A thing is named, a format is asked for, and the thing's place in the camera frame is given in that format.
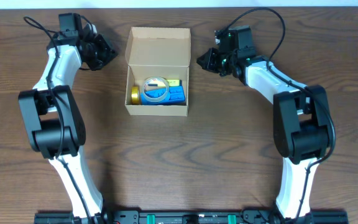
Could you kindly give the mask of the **yellow highlighter pen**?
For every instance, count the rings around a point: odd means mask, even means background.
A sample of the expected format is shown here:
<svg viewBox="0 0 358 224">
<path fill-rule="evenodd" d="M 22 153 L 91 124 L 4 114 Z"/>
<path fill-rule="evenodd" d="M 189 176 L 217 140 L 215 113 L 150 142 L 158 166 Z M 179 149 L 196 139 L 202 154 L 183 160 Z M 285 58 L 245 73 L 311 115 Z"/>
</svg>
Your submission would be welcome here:
<svg viewBox="0 0 358 224">
<path fill-rule="evenodd" d="M 181 86 L 181 80 L 179 80 L 179 79 L 163 80 L 163 79 L 159 79 L 159 78 L 154 78 L 154 79 L 149 80 L 147 85 L 148 86 L 166 87 L 166 83 L 168 84 L 169 87 Z"/>
</svg>

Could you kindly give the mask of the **blue plastic tape dispenser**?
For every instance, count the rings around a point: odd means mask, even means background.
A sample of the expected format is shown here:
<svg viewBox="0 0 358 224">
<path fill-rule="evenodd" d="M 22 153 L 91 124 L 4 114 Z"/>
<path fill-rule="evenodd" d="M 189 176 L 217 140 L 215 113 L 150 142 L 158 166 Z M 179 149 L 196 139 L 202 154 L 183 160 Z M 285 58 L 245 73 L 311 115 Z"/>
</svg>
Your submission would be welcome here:
<svg viewBox="0 0 358 224">
<path fill-rule="evenodd" d="M 143 105 L 174 105 L 186 101 L 182 86 L 170 87 L 169 94 L 160 102 L 149 102 L 144 98 L 143 94 L 140 94 L 140 98 Z"/>
</svg>

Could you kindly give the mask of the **small yellow tape roll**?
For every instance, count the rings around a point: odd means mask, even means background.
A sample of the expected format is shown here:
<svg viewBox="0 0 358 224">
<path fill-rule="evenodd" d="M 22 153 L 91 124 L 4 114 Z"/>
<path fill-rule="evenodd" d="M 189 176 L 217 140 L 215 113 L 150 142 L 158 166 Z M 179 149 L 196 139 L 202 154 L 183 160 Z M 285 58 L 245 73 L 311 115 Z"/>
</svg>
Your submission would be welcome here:
<svg viewBox="0 0 358 224">
<path fill-rule="evenodd" d="M 133 105 L 141 104 L 140 91 L 138 86 L 133 86 L 131 88 L 131 100 Z"/>
</svg>

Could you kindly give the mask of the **cardboard box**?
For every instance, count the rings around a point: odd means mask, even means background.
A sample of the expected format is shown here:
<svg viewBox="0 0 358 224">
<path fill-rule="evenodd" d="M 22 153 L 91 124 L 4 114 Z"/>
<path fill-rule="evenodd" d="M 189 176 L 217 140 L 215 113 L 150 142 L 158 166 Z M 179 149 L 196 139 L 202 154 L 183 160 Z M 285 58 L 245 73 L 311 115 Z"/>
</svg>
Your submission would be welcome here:
<svg viewBox="0 0 358 224">
<path fill-rule="evenodd" d="M 127 41 L 128 64 L 125 107 L 131 115 L 187 116 L 191 61 L 189 28 L 132 27 Z M 150 77 L 181 80 L 185 101 L 175 105 L 136 105 L 134 86 L 143 89 Z"/>
</svg>

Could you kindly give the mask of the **clear adhesive tape roll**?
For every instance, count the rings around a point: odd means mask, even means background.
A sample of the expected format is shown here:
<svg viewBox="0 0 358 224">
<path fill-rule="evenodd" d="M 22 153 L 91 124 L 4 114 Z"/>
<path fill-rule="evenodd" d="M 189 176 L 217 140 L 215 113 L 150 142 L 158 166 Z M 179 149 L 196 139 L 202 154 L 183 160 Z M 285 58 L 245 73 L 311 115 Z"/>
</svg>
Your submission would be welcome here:
<svg viewBox="0 0 358 224">
<path fill-rule="evenodd" d="M 169 94 L 169 84 L 162 77 L 147 78 L 141 87 L 141 93 L 149 102 L 160 102 Z"/>
</svg>

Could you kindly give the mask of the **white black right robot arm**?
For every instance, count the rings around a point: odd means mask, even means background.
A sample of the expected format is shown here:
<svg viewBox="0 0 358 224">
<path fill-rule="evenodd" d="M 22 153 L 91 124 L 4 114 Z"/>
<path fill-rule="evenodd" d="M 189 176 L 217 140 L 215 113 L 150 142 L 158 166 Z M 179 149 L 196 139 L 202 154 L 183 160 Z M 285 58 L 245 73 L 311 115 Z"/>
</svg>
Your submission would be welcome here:
<svg viewBox="0 0 358 224">
<path fill-rule="evenodd" d="M 317 167 L 332 154 L 336 132 L 323 87 L 296 82 L 253 50 L 210 48 L 197 59 L 202 69 L 238 78 L 273 105 L 273 140 L 283 157 L 280 191 L 270 223 L 313 221 L 310 194 Z"/>
</svg>

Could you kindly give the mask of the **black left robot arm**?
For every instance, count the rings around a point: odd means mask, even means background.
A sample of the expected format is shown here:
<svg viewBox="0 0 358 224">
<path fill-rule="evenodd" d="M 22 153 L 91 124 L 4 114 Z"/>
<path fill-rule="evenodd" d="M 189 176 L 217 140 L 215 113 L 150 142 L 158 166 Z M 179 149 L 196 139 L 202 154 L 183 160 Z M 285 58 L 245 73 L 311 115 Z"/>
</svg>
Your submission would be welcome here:
<svg viewBox="0 0 358 224">
<path fill-rule="evenodd" d="M 47 53 L 40 80 L 33 89 L 20 92 L 18 102 L 30 146 L 57 171 L 72 211 L 38 213 L 34 222 L 112 223 L 85 159 L 86 128 L 71 89 L 83 63 L 100 70 L 116 52 L 101 34 L 80 37 L 66 32 L 52 37 Z"/>
</svg>

